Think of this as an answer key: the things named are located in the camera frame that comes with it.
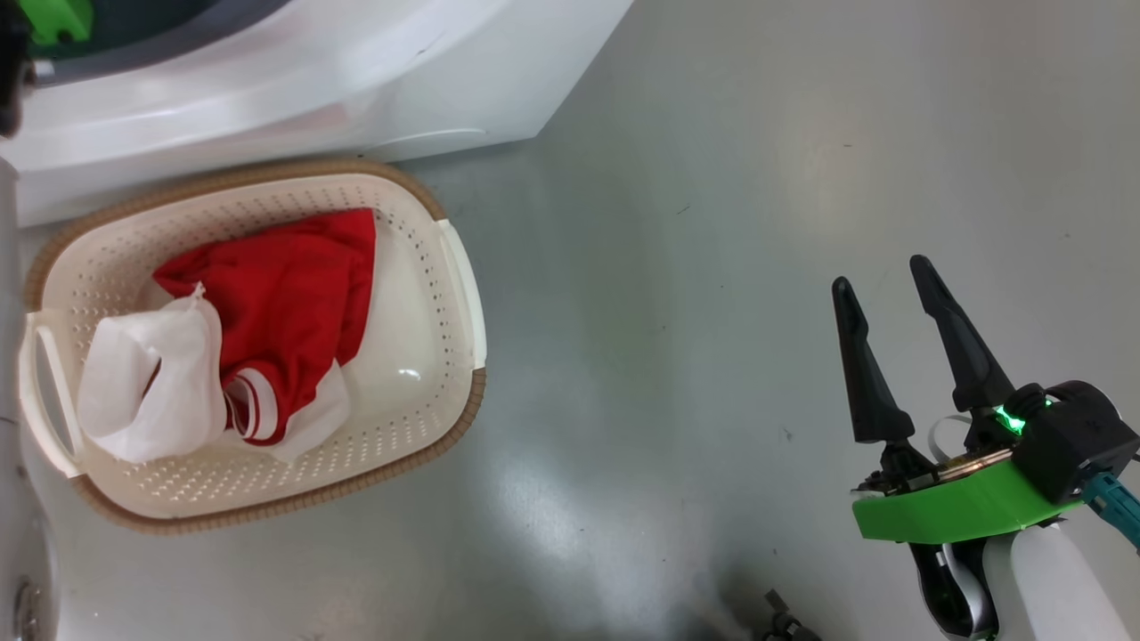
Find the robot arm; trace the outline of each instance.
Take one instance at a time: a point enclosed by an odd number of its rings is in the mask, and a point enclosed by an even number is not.
[[[950,639],[1129,639],[1057,522],[1084,501],[1140,547],[1140,503],[1116,481],[1140,437],[1089,383],[1015,391],[930,261],[913,257],[911,273],[938,324],[954,405],[971,417],[967,453],[935,464],[910,444],[914,425],[874,360],[855,292],[836,279],[855,440],[885,444],[881,469],[858,486],[876,496],[853,504],[861,533],[910,546],[927,608]]]

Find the washing machine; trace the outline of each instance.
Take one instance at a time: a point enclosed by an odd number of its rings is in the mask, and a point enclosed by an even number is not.
[[[17,438],[17,227],[251,162],[532,137],[630,1],[51,0],[90,2],[83,38],[0,1],[0,639],[51,639],[58,602]]]

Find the floor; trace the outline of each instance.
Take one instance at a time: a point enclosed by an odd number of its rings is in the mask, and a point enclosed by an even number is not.
[[[940,638],[906,549],[850,518],[879,452],[850,439],[831,279],[920,438],[953,386],[918,252],[1015,383],[1140,411],[1140,8],[999,5],[637,2],[537,139],[405,165],[480,282],[465,439],[176,539],[104,522],[30,453],[60,639],[734,640],[772,587],[829,641]],[[1066,528],[1140,638],[1133,552]]]

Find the basket rim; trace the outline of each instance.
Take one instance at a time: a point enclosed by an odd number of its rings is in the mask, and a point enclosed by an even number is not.
[[[43,290],[52,267],[64,251],[88,232],[144,211],[218,192],[264,182],[339,175],[365,175],[391,180],[412,193],[427,210],[432,220],[447,219],[443,209],[418,180],[393,167],[373,161],[358,159],[287,161],[226,170],[111,205],[67,225],[40,250],[32,262],[24,285],[24,305],[30,311],[40,311],[43,308]],[[221,512],[162,519],[144,517],[123,508],[104,494],[85,473],[70,480],[76,494],[97,513],[113,524],[142,534],[174,536],[247,524],[348,496],[439,457],[455,446],[471,428],[482,405],[486,387],[487,368],[472,371],[471,391],[463,413],[447,432],[427,447],[355,477],[285,498]]]

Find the laundry basket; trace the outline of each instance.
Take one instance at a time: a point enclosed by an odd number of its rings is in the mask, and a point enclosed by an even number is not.
[[[359,354],[343,370],[352,415],[324,445],[293,463],[213,445],[132,464],[83,436],[75,398],[95,327],[170,300],[150,278],[156,267],[204,243],[360,208],[375,212],[374,290]],[[483,396],[487,340],[463,244],[421,185],[366,161],[243,169],[93,213],[40,253],[25,299],[19,396],[31,432],[96,511],[139,532],[238,525],[392,478],[455,445]],[[41,366],[62,429],[46,409]]]

